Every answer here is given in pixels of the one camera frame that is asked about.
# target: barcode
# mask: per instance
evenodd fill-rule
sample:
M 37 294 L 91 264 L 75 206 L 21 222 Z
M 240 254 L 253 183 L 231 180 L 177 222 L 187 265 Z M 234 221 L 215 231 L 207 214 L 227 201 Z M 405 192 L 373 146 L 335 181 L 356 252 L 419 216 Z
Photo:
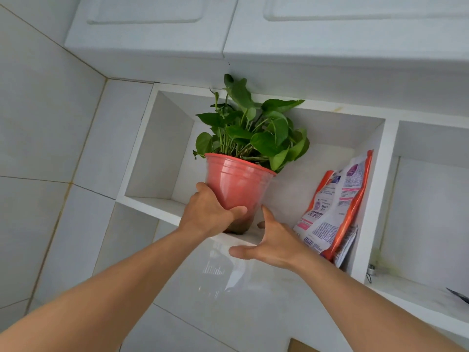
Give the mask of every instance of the barcode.
M 313 241 L 311 241 L 308 237 L 305 237 L 303 242 L 305 242 L 309 247 L 313 244 Z

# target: brown object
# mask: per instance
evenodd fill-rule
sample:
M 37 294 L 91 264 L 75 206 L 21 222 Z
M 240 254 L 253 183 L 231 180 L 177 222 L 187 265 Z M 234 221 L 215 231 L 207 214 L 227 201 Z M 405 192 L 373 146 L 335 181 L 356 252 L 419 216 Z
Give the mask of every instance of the brown object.
M 288 345 L 288 352 L 319 352 L 318 350 L 309 347 L 307 344 L 304 344 L 294 338 L 290 339 L 290 344 Z

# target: person's left hand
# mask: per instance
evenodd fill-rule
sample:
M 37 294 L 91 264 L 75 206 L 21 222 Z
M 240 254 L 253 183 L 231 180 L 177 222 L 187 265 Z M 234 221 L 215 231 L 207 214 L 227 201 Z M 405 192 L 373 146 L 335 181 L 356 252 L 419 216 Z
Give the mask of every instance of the person's left hand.
M 184 209 L 180 229 L 200 232 L 205 238 L 212 237 L 226 230 L 248 211 L 244 206 L 225 210 L 207 185 L 200 182 L 196 187 L 198 192 L 192 195 Z

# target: red flower pot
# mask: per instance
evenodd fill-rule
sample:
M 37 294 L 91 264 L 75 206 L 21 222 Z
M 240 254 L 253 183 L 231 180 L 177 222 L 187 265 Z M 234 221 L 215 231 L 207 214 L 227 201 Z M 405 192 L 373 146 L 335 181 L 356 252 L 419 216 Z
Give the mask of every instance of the red flower pot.
M 227 233 L 240 235 L 252 224 L 270 180 L 277 174 L 260 165 L 224 154 L 206 153 L 205 157 L 205 183 L 213 190 L 220 204 L 226 210 L 237 206 L 248 208 L 248 212 L 226 230 Z

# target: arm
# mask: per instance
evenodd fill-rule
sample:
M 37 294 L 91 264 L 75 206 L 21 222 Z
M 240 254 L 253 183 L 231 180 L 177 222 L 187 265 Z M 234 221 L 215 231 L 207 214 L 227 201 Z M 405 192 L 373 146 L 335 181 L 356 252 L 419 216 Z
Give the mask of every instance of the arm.
M 185 258 L 246 213 L 197 184 L 179 228 L 66 291 L 0 335 L 5 352 L 114 352 Z
M 266 233 L 256 247 L 230 249 L 297 273 L 313 290 L 355 352 L 464 351 L 402 308 L 337 269 L 305 246 L 263 207 Z

